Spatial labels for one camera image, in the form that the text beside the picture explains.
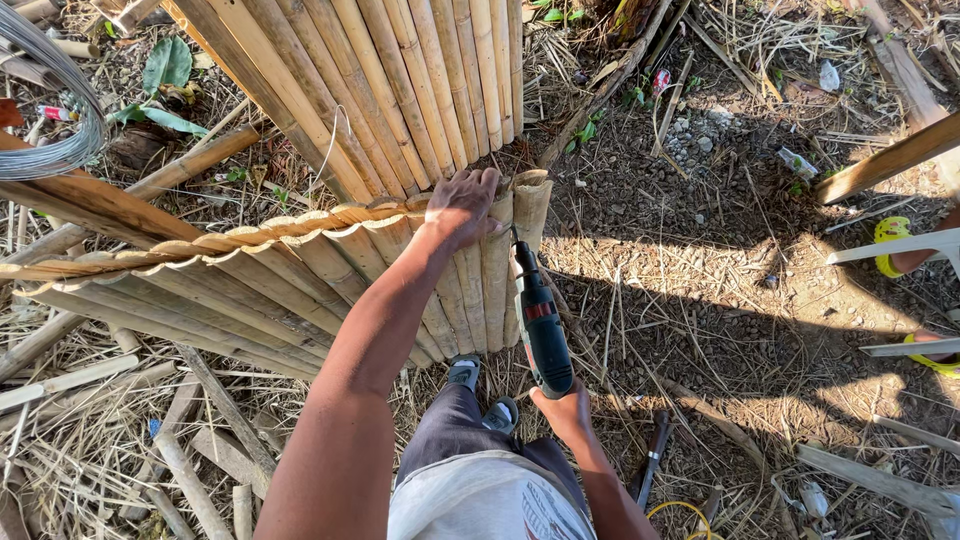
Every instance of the wire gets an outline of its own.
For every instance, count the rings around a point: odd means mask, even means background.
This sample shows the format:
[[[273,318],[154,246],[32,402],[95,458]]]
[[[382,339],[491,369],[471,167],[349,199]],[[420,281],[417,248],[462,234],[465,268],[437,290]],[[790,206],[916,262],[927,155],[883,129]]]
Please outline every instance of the wire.
[[[660,504],[654,506],[654,509],[653,509],[653,510],[650,510],[650,513],[647,514],[647,519],[650,519],[654,514],[656,514],[656,513],[659,512],[660,510],[663,510],[663,509],[666,508],[667,506],[673,506],[673,505],[675,505],[675,504],[680,505],[680,506],[686,506],[687,508],[689,508],[689,509],[693,510],[694,512],[696,512],[696,513],[697,513],[697,517],[700,518],[700,521],[704,522],[704,527],[707,528],[707,530],[699,530],[699,531],[697,531],[697,532],[694,532],[693,534],[687,536],[685,540],[690,540],[691,538],[696,538],[697,536],[700,536],[701,534],[706,534],[706,535],[707,535],[707,540],[710,540],[711,538],[713,538],[713,536],[715,536],[712,532],[710,532],[710,522],[707,521],[707,516],[705,516],[704,513],[701,512],[699,508],[697,508],[697,507],[694,506],[693,504],[690,504],[690,503],[688,503],[688,502],[686,502],[686,501],[668,501],[668,502],[666,502],[666,503],[660,503]]]
[[[76,98],[80,114],[77,132],[65,140],[40,148],[0,151],[0,181],[47,178],[84,165],[107,140],[104,112],[93,87],[70,57],[6,2],[0,2],[0,35],[52,69]]]

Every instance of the cordless drill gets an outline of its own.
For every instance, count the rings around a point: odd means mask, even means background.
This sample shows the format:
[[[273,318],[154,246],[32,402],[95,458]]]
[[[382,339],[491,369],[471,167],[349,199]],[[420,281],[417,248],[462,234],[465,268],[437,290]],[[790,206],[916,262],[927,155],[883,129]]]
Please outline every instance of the cordless drill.
[[[510,247],[510,264],[516,276],[516,320],[523,336],[523,348],[534,371],[534,380],[551,400],[559,400],[573,385],[573,367],[566,348],[553,293],[543,284],[535,254],[516,236]]]

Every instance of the yellow crocs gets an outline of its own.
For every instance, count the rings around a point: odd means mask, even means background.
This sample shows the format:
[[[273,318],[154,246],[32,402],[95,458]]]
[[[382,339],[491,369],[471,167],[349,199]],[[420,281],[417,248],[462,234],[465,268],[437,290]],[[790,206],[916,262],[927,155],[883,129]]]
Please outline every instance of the yellow crocs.
[[[903,343],[916,343],[916,341],[914,341],[914,336],[913,336],[913,334],[911,333],[911,334],[907,335],[906,337],[904,337]],[[939,374],[941,374],[941,375],[946,375],[947,377],[949,377],[949,378],[951,378],[951,379],[960,379],[960,353],[957,353],[957,354],[954,356],[957,361],[955,361],[955,362],[953,362],[953,363],[951,363],[951,364],[944,364],[944,363],[940,363],[940,362],[935,362],[935,361],[933,361],[933,360],[931,360],[931,359],[929,359],[929,358],[927,358],[926,356],[923,356],[923,355],[907,355],[907,356],[908,356],[911,360],[914,360],[915,362],[920,362],[920,363],[923,364],[924,366],[932,369],[933,371],[935,371],[935,372],[937,372],[937,373],[939,373]]]
[[[910,234],[910,231],[906,228],[907,225],[910,225],[910,220],[900,216],[887,217],[880,220],[874,228],[874,243],[880,244],[889,242],[890,240],[912,236],[913,234]],[[890,255],[888,254],[876,257],[876,269],[880,271],[880,274],[888,278],[899,278],[903,275],[902,272],[894,268],[893,263],[890,261]]]

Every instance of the yellow cable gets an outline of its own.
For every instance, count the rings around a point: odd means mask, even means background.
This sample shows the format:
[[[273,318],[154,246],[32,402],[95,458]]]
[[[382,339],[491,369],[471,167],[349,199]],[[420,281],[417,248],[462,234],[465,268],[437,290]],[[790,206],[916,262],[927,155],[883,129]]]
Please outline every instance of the yellow cable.
[[[687,536],[687,537],[686,537],[686,540],[690,540],[691,538],[696,538],[697,536],[700,536],[701,534],[704,534],[704,533],[707,534],[707,540],[711,540],[711,539],[713,538],[713,533],[710,532],[710,523],[709,523],[709,521],[707,521],[707,516],[705,516],[704,513],[701,512],[699,508],[697,508],[697,507],[694,506],[693,504],[690,504],[690,503],[688,503],[688,502],[686,502],[686,501],[668,501],[668,502],[666,502],[666,503],[660,503],[660,504],[654,506],[654,509],[653,509],[653,510],[650,510],[650,513],[647,514],[647,519],[650,519],[654,514],[656,514],[656,513],[659,512],[660,510],[666,508],[667,506],[672,506],[672,505],[674,505],[674,504],[679,504],[680,506],[686,506],[687,508],[689,508],[689,509],[693,510],[694,512],[696,512],[696,513],[697,513],[697,517],[700,518],[700,521],[704,522],[704,527],[707,528],[707,530],[701,530],[701,531],[699,531],[699,532],[694,532],[693,534]]]

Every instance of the man's arm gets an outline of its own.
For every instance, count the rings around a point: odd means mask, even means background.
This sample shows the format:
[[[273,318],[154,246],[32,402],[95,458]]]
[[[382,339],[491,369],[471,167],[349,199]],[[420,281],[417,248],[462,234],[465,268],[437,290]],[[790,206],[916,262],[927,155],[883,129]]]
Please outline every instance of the man's arm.
[[[548,399],[536,386],[531,388],[530,397],[577,460],[597,538],[659,540],[650,520],[630,499],[593,432],[590,398],[584,384],[575,380],[570,393],[559,400]]]
[[[276,468],[256,540],[385,536],[394,459],[386,398],[444,267],[499,226],[487,217],[499,177],[461,171],[438,184],[410,245],[350,310]]]

